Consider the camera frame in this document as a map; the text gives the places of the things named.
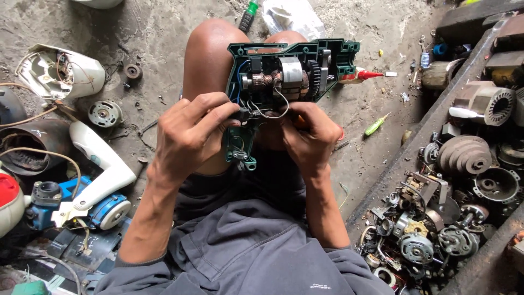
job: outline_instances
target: screwdriver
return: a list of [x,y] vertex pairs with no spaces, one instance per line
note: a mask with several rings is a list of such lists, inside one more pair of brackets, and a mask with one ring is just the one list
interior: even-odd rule
[[258,9],[258,0],[251,0],[249,1],[249,6],[244,11],[244,15],[242,16],[242,19],[240,20],[240,24],[238,25],[238,28],[244,32],[244,34],[247,34],[249,29],[251,28],[251,25],[253,24],[253,20],[255,19],[255,14],[257,13]]
[[364,134],[366,136],[370,136],[371,134],[373,134],[373,132],[377,131],[377,129],[380,127],[380,125],[382,125],[384,123],[384,121],[386,120],[386,117],[389,116],[389,114],[391,114],[391,112],[387,113],[387,115],[385,115],[384,117],[382,118],[379,118],[375,123],[371,124],[367,129],[366,131],[364,131]]

